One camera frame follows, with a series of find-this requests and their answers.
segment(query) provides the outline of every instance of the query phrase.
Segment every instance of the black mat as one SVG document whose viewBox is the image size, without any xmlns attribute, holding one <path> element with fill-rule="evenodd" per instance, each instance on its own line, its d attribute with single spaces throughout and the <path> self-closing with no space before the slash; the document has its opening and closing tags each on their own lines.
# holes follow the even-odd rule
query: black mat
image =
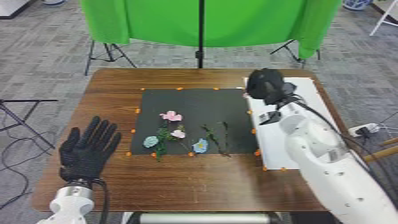
<svg viewBox="0 0 398 224">
<path fill-rule="evenodd" d="M 136 125 L 132 141 L 132 153 L 150 154 L 155 147 L 148 149 L 143 145 L 148 136 L 157 136 L 162 125 L 160 113 L 176 111 L 184 115 L 184 121 L 173 122 L 169 131 L 176 130 L 180 124 L 185 126 L 187 138 L 184 144 L 192 149 L 200 138 L 207 138 L 201 126 L 207 124 L 214 129 L 223 150 L 226 150 L 226 129 L 223 122 L 228 122 L 228 153 L 255 153 L 258 149 L 256 135 L 253 134 L 253 121 L 248 114 L 248 100 L 242 97 L 242 90 L 226 89 L 189 89 L 189 90 L 146 90 L 143 95 L 141 115 Z M 217 154 L 219 148 L 208 141 L 207 154 Z M 180 143 L 168 142 L 168 154 L 187 154 Z"/>
</svg>

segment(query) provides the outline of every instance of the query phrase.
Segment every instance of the black glove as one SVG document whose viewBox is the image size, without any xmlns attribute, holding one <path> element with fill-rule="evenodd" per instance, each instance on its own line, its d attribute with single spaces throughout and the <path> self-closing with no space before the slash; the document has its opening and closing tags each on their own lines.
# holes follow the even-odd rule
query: black glove
<svg viewBox="0 0 398 224">
<path fill-rule="evenodd" d="M 100 178 L 109 157 L 121 142 L 121 133 L 116 133 L 116 124 L 93 118 L 89 127 L 80 138 L 80 129 L 72 129 L 72 134 L 59 148 L 61 152 L 61 178 L 66 181 Z"/>
</svg>

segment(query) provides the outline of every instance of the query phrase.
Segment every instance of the orange marker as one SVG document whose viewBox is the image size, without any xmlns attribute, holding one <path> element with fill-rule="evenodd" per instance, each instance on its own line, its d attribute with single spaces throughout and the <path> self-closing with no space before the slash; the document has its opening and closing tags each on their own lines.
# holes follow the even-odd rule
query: orange marker
<svg viewBox="0 0 398 224">
<path fill-rule="evenodd" d="M 256 156 L 262 156 L 262 151 L 260 151 L 260 149 L 256 150 L 255 155 L 256 155 Z"/>
</svg>

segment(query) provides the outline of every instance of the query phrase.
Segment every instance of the wooden table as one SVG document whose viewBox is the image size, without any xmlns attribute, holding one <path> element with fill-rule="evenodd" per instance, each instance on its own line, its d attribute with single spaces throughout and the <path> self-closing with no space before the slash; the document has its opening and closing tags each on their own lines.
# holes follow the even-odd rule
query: wooden table
<svg viewBox="0 0 398 224">
<path fill-rule="evenodd" d="M 88 126 L 100 115 L 120 125 L 123 141 L 111 158 L 104 178 L 111 188 L 111 211 L 324 211 L 297 170 L 263 172 L 255 155 L 127 156 L 141 107 L 143 88 L 235 88 L 244 86 L 249 69 L 104 69 L 96 72 L 86 96 L 75 110 L 61 142 L 72 127 Z M 311 77 L 342 130 L 345 125 L 331 99 L 313 74 L 281 70 L 287 77 Z M 34 207 L 49 210 L 49 203 L 64 185 L 59 178 L 56 154 L 34 193 Z M 96 210 L 104 194 L 96 189 Z"/>
</svg>

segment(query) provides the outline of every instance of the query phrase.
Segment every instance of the green screen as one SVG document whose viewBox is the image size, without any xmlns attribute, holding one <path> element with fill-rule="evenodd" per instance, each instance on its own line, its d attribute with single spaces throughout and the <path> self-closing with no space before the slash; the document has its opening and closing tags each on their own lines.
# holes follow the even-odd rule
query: green screen
<svg viewBox="0 0 398 224">
<path fill-rule="evenodd" d="M 207 0 L 205 46 L 301 43 L 299 57 L 320 48 L 340 0 Z M 130 38 L 198 46 L 200 0 L 82 0 L 93 39 Z"/>
</svg>

